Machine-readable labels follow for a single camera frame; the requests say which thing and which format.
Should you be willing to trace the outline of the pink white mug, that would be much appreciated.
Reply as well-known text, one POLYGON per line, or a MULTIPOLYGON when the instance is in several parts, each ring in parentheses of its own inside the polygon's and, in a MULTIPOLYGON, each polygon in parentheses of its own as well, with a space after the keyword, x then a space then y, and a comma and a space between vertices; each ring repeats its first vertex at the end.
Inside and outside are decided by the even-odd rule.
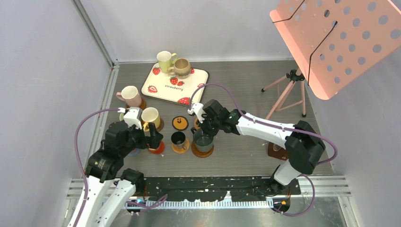
POLYGON ((121 92, 116 93, 116 97, 129 107, 140 107, 142 104, 142 98, 135 86, 126 86, 121 92))

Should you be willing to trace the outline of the orange black smiley coaster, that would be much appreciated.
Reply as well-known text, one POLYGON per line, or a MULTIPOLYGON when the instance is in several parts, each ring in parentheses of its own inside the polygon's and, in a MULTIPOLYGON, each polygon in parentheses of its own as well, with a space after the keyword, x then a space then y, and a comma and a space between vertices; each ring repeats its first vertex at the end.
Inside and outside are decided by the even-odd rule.
POLYGON ((172 127, 177 131, 184 131, 188 126, 189 122, 184 116, 176 116, 172 119, 172 127))

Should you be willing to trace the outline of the pink perforated music stand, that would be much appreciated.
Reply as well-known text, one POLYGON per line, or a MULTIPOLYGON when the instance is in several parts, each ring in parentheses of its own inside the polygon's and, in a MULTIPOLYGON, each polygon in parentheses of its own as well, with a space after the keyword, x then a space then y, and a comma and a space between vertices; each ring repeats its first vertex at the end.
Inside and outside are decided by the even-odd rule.
POLYGON ((401 12, 390 0, 282 0, 270 18, 322 100, 401 45, 401 12))

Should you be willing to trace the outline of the yellow mug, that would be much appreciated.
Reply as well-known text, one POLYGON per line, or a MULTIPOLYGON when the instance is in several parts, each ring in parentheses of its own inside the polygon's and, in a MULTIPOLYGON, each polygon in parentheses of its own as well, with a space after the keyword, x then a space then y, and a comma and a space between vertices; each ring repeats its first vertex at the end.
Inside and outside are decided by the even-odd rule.
POLYGON ((143 130, 149 131, 149 124, 154 123, 156 129, 158 130, 161 126, 161 118, 159 112, 154 107, 147 107, 143 110, 141 119, 143 121, 143 130))
POLYGON ((168 69, 173 66, 177 59, 178 55, 169 51, 161 51, 157 54, 159 68, 163 73, 167 73, 168 69))

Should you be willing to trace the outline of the dark brown ridged coaster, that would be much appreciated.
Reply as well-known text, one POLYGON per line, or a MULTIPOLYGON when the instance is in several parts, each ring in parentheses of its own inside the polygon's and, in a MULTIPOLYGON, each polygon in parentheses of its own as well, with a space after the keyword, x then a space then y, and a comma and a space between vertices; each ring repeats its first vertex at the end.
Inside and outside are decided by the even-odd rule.
POLYGON ((206 158, 206 157, 209 157, 209 156, 213 153, 213 151, 214 151, 214 146, 212 146, 212 148, 211 148, 208 152, 201 152, 201 151, 199 151, 199 150, 197 149, 196 144, 195 144, 195 142, 193 141, 192 144, 191 144, 191 150, 192 150, 192 153, 193 153, 196 157, 199 157, 199 158, 206 158))

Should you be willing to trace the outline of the yellow mug back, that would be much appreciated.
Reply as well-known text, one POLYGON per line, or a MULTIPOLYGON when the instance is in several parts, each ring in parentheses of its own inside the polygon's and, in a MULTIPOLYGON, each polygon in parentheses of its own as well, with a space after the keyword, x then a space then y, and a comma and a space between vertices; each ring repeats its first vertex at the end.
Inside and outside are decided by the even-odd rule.
POLYGON ((169 51, 161 51, 157 54, 159 68, 163 73, 167 73, 168 69, 173 66, 177 59, 178 55, 169 51))

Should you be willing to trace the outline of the dark walnut round coaster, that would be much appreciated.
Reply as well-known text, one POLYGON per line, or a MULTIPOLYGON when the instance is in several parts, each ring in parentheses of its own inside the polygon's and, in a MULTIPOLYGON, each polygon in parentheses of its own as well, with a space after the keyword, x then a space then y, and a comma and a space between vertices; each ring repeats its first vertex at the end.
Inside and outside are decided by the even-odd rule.
POLYGON ((157 127, 157 131, 161 131, 164 127, 164 120, 162 118, 160 118, 160 125, 159 127, 157 127))

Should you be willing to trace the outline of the beige brown cup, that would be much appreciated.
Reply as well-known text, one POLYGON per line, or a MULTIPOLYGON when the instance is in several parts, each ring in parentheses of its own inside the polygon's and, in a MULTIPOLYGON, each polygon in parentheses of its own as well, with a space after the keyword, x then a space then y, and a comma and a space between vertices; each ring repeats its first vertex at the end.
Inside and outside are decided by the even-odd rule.
POLYGON ((167 73, 169 75, 175 75, 180 79, 187 78, 191 73, 191 64, 185 58, 179 58, 175 61, 172 67, 169 67, 167 73))

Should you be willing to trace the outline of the dark green mug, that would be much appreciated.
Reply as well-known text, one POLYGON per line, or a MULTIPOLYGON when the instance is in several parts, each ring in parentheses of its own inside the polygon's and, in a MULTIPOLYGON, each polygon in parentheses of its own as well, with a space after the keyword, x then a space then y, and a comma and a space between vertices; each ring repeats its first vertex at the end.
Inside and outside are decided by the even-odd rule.
POLYGON ((209 152, 214 146, 214 137, 205 133, 202 129, 191 128, 193 134, 193 142, 199 152, 209 152))

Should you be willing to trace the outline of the dark maroon cup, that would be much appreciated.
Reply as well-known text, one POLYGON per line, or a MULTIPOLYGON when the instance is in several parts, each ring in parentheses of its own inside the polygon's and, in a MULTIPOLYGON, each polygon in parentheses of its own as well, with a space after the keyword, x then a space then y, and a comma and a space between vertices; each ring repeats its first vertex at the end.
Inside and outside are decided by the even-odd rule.
POLYGON ((171 136, 172 148, 175 150, 186 150, 186 136, 183 132, 174 132, 171 136))

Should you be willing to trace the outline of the woven rattan coaster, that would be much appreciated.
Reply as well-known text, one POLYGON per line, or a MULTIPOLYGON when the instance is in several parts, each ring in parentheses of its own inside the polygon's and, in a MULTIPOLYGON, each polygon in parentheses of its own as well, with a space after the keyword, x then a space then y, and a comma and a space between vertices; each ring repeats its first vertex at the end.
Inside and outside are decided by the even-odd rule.
POLYGON ((195 120, 194 120, 194 127, 195 127, 196 130, 201 128, 200 127, 200 121, 199 121, 198 118, 195 118, 195 120))

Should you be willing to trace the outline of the red apple smiley coaster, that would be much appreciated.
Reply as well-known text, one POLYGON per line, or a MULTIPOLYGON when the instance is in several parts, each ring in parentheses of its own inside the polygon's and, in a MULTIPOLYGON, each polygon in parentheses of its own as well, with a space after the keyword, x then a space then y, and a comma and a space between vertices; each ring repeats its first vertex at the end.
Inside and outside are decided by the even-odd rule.
POLYGON ((159 145, 158 148, 156 148, 156 149, 149 148, 148 151, 149 151, 151 154, 159 155, 159 154, 162 154, 162 153, 164 152, 164 149, 165 149, 165 144, 164 144, 164 142, 160 142, 160 145, 159 145))

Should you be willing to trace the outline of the cream serving tray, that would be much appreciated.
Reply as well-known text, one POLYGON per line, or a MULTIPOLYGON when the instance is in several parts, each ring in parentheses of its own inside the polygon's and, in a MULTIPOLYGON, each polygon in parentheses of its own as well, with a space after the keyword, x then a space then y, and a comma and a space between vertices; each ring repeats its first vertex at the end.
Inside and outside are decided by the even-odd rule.
POLYGON ((176 75, 169 75, 160 70, 159 64, 153 64, 150 73, 141 88, 145 96, 181 104, 198 103, 206 84, 209 73, 205 70, 192 68, 187 78, 180 79, 176 75))

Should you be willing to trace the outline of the blue round coaster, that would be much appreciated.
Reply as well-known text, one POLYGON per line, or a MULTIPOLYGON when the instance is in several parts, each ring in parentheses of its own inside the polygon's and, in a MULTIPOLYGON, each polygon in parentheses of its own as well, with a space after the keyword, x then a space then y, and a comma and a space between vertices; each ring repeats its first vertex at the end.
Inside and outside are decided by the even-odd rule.
POLYGON ((140 149, 135 149, 135 150, 131 151, 127 156, 134 157, 134 156, 138 155, 139 152, 140 152, 140 149))

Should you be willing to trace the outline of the light orange round coaster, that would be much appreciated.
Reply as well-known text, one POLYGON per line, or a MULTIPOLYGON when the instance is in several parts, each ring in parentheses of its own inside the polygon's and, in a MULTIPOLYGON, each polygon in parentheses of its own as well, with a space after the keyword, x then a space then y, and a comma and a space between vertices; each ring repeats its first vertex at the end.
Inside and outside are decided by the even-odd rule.
POLYGON ((174 143, 171 144, 172 150, 177 153, 177 154, 183 154, 188 151, 190 148, 190 142, 189 139, 185 139, 185 141, 182 144, 176 145, 174 143))

